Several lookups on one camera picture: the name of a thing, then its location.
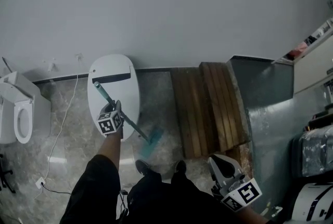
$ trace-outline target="mop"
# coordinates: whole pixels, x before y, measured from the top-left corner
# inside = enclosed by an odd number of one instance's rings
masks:
[[[95,82],[95,87],[99,91],[99,93],[109,102],[109,104],[112,107],[116,107],[116,103],[112,98],[109,96],[109,94],[105,91],[105,89],[102,87],[102,85],[99,82]],[[148,158],[150,154],[153,152],[155,146],[159,142],[159,140],[162,137],[163,130],[159,128],[154,128],[149,136],[147,136],[133,121],[129,119],[129,117],[126,116],[126,114],[121,111],[120,112],[121,117],[129,124],[131,125],[147,142],[141,149],[141,155],[145,158]]]

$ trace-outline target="toilet bowl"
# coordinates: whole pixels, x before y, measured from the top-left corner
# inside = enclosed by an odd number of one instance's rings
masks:
[[[92,64],[87,84],[88,104],[97,126],[97,117],[107,101],[96,90],[95,82],[99,82],[114,101],[120,100],[122,111],[137,124],[140,113],[140,94],[131,60],[124,55],[107,55]],[[133,131],[132,126],[124,123],[122,140],[129,138]]]
[[[20,143],[29,142],[33,135],[49,135],[51,105],[37,86],[17,72],[10,73],[0,79],[0,96],[5,101],[0,143],[13,142],[13,134]]]

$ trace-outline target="mop head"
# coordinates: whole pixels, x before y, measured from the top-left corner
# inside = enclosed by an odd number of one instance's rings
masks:
[[[143,147],[141,148],[140,155],[145,159],[148,159],[151,153],[154,151],[157,143],[160,141],[163,135],[163,130],[160,128],[154,128],[149,134],[148,138],[150,140],[150,144],[148,142],[144,142]]]

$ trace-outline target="mop handle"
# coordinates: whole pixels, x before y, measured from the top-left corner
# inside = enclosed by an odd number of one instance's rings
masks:
[[[99,82],[95,82],[94,86],[99,91],[99,93],[109,102],[111,106],[116,108],[116,103],[110,98],[109,94],[105,91],[105,89],[102,87],[102,85]],[[145,133],[134,123],[132,122],[129,117],[125,115],[123,111],[120,111],[120,115],[124,118],[124,120],[131,125],[148,143],[150,143],[150,140],[145,135]]]

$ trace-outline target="floor outlet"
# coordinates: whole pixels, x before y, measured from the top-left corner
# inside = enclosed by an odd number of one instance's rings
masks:
[[[40,189],[42,187],[42,183],[43,183],[43,185],[45,185],[45,180],[42,177],[39,178],[38,181],[36,181],[36,186],[38,189]]]

